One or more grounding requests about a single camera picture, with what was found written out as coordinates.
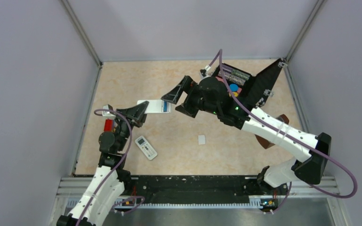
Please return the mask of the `white battery cover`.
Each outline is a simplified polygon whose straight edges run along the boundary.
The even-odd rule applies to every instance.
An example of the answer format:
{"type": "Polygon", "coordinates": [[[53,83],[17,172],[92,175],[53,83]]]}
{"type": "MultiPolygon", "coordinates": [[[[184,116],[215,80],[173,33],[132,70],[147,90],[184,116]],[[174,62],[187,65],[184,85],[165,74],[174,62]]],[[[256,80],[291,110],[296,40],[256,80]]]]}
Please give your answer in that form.
{"type": "Polygon", "coordinates": [[[205,135],[198,135],[198,144],[205,145],[206,144],[206,137],[205,135]]]}

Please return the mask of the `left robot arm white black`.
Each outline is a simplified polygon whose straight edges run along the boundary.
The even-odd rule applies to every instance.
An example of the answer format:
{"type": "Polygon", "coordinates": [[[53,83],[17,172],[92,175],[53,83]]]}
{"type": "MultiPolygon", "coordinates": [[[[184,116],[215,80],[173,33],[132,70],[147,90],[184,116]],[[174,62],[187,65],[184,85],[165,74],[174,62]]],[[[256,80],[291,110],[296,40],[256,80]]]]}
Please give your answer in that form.
{"type": "Polygon", "coordinates": [[[90,184],[72,210],[58,218],[58,226],[101,226],[115,201],[132,190],[131,174],[123,167],[132,144],[132,130],[145,122],[148,105],[144,101],[125,109],[106,105],[94,110],[95,115],[114,122],[99,136],[100,158],[90,184]]]}

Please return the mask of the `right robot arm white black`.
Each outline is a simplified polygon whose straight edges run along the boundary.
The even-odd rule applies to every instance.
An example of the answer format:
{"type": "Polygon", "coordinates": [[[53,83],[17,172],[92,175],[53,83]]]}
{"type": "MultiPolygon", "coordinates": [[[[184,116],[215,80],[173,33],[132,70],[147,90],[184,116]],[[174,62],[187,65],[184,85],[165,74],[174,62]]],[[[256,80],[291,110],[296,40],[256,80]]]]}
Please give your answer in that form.
{"type": "Polygon", "coordinates": [[[291,181],[301,180],[310,185],[321,182],[327,159],[312,149],[329,155],[331,137],[326,133],[317,136],[304,133],[273,118],[257,106],[247,114],[231,97],[225,84],[215,77],[196,83],[190,76],[184,76],[161,100],[177,104],[182,93],[187,96],[181,105],[176,106],[176,111],[192,118],[199,111],[214,114],[225,125],[253,133],[293,155],[288,161],[262,169],[257,176],[257,187],[261,193],[270,194],[280,185],[291,181]]]}

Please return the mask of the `white remote control with screen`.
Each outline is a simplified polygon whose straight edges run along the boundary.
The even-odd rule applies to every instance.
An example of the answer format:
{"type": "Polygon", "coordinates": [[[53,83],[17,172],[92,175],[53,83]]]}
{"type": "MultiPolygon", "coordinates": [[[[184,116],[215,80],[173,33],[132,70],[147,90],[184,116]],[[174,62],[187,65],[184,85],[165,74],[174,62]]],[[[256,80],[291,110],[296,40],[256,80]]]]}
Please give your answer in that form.
{"type": "Polygon", "coordinates": [[[143,152],[143,154],[147,157],[148,160],[153,160],[157,157],[157,152],[153,148],[153,146],[148,142],[148,140],[144,136],[140,136],[135,140],[138,148],[143,152]]]}

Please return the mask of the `blue dealer chip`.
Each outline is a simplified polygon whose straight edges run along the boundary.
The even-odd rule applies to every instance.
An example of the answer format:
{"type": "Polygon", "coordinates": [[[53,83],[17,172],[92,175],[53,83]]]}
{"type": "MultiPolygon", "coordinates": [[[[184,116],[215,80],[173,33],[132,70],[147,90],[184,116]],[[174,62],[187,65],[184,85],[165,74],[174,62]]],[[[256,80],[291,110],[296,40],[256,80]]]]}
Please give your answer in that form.
{"type": "Polygon", "coordinates": [[[232,92],[237,92],[239,89],[239,86],[237,84],[230,84],[229,87],[232,92]]]}

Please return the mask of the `black poker chip case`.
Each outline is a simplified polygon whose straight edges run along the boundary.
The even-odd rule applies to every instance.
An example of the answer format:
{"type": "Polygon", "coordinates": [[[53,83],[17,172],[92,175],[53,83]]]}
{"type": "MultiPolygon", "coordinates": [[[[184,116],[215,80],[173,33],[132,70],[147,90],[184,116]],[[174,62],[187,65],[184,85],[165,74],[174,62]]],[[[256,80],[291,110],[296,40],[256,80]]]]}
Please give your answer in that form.
{"type": "Polygon", "coordinates": [[[234,66],[222,63],[223,74],[230,84],[237,84],[239,89],[236,97],[246,108],[262,107],[269,97],[273,96],[273,87],[280,72],[286,66],[285,59],[279,58],[261,70],[257,75],[252,75],[234,66]]]}

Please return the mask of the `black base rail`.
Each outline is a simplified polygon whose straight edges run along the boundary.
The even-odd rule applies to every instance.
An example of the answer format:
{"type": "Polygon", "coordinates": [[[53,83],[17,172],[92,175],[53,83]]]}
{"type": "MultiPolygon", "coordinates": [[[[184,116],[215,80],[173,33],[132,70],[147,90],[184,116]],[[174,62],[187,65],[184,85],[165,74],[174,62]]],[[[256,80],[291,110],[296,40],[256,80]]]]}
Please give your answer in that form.
{"type": "Polygon", "coordinates": [[[251,204],[254,197],[281,197],[287,185],[263,191],[256,177],[241,175],[133,175],[125,197],[143,196],[145,204],[251,204]]]}

